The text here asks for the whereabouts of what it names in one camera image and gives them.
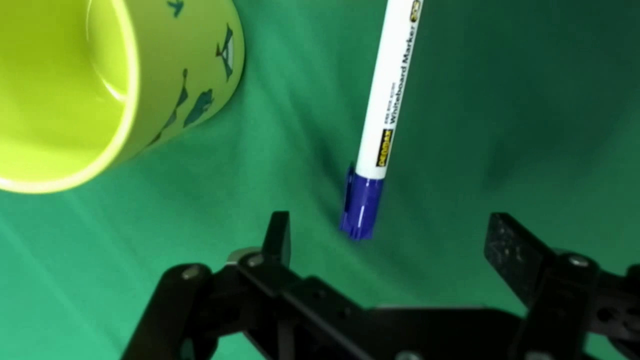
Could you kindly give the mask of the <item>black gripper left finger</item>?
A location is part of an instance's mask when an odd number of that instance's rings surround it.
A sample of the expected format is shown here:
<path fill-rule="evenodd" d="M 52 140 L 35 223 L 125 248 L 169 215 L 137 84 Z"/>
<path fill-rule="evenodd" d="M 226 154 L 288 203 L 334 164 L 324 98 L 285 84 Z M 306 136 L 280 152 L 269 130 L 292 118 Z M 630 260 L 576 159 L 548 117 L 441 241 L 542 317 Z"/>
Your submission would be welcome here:
<path fill-rule="evenodd" d="M 212 360 L 230 335 L 265 360 L 363 360 L 346 329 L 352 312 L 326 283 L 289 269 L 289 215 L 273 212 L 258 251 L 216 273 L 198 263 L 167 269 L 121 360 Z"/>

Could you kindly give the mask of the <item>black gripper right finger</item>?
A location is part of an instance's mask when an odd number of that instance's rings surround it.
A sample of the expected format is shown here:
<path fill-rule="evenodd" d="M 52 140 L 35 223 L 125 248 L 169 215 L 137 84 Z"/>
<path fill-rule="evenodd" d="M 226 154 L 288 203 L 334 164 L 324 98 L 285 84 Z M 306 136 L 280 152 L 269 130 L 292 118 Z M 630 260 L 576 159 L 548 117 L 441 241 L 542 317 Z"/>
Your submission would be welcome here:
<path fill-rule="evenodd" d="M 488 219 L 484 256 L 525 307 L 509 360 L 597 360 L 584 351 L 589 335 L 640 360 L 640 264 L 611 274 L 553 251 L 505 212 Z"/>

